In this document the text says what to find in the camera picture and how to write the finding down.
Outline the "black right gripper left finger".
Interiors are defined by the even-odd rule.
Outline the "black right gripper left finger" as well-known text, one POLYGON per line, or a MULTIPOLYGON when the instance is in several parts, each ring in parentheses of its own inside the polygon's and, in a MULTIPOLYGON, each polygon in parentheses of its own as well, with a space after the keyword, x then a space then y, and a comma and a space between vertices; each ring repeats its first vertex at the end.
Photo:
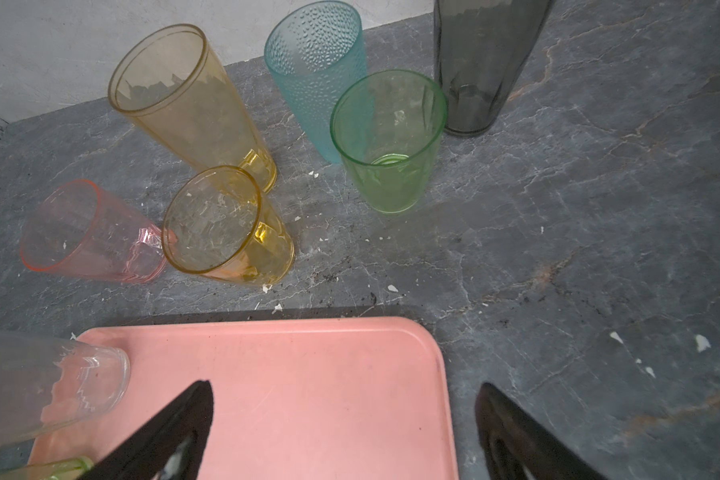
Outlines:
POLYGON ((82 477, 195 479, 213 415, 211 383, 198 380, 82 477))

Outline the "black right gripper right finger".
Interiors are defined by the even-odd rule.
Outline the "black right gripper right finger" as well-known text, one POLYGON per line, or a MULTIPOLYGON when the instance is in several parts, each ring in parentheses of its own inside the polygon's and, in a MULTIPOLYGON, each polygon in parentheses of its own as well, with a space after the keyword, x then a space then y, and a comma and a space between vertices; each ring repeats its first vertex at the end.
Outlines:
POLYGON ((602 479, 495 385, 476 397, 476 425, 492 479, 602 479))

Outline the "tall green glass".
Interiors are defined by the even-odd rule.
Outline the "tall green glass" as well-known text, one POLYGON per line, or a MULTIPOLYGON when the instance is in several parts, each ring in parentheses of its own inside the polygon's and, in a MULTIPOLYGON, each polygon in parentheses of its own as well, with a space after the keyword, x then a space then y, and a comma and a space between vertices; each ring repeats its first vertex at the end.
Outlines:
POLYGON ((63 461, 27 465, 0 471, 0 480, 75 480, 90 471, 94 463, 86 456, 63 461))

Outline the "clear glass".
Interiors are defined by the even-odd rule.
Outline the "clear glass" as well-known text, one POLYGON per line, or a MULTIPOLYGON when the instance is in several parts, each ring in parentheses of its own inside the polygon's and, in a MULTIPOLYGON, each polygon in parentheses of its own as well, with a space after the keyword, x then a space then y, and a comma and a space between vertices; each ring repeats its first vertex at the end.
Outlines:
POLYGON ((130 373, 117 347, 0 331, 0 448, 111 411, 130 373))

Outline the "pink plastic tray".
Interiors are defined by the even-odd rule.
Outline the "pink plastic tray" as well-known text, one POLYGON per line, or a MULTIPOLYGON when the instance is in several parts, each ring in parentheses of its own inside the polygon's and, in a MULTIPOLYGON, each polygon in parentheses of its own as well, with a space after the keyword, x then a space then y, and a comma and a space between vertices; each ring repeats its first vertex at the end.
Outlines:
POLYGON ((454 479, 442 354, 402 317, 94 328, 130 359, 107 414, 36 439, 30 462, 93 461, 198 380, 214 415, 203 479, 454 479))

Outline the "tall yellow glass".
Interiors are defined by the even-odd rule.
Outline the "tall yellow glass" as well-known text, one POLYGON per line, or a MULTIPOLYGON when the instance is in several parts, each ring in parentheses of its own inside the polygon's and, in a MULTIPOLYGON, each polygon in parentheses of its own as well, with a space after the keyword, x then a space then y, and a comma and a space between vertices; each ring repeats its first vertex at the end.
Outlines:
POLYGON ((111 106, 198 172, 229 165, 270 191, 278 171, 206 34, 187 23, 134 46, 108 84, 111 106))

